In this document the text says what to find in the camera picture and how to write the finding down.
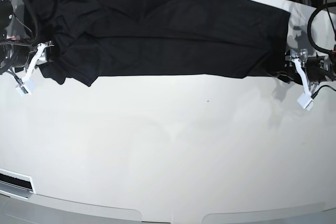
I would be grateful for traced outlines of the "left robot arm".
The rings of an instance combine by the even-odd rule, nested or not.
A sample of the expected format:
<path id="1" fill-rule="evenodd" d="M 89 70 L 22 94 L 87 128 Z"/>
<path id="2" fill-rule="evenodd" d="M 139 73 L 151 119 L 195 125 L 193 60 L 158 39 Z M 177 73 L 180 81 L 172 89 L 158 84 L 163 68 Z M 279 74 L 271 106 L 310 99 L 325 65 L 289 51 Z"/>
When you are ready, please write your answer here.
<path id="1" fill-rule="evenodd" d="M 335 51 L 323 52 L 321 55 L 308 56 L 304 68 L 310 82 L 335 81 Z"/>

